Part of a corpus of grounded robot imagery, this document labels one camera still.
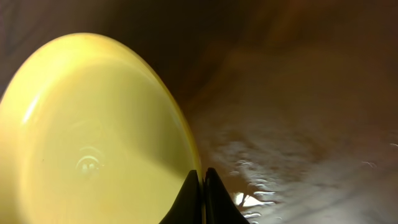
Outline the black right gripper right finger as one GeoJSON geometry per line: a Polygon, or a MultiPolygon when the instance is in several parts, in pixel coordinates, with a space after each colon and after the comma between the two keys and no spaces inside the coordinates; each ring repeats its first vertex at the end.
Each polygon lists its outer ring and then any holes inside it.
{"type": "Polygon", "coordinates": [[[249,224],[236,208],[218,173],[212,167],[204,182],[206,224],[249,224]]]}

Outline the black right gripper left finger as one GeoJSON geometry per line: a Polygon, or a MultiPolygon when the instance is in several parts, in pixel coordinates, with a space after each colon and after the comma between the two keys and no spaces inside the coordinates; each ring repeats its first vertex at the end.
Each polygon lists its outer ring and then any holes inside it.
{"type": "Polygon", "coordinates": [[[191,170],[160,224],[202,224],[202,219],[200,183],[196,170],[191,170]]]}

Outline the yellow plate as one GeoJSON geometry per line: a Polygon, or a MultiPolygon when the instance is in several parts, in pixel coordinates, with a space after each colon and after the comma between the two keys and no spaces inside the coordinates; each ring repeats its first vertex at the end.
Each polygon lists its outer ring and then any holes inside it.
{"type": "Polygon", "coordinates": [[[1,99],[2,223],[159,223],[200,160],[155,71],[109,37],[37,49],[1,99]]]}

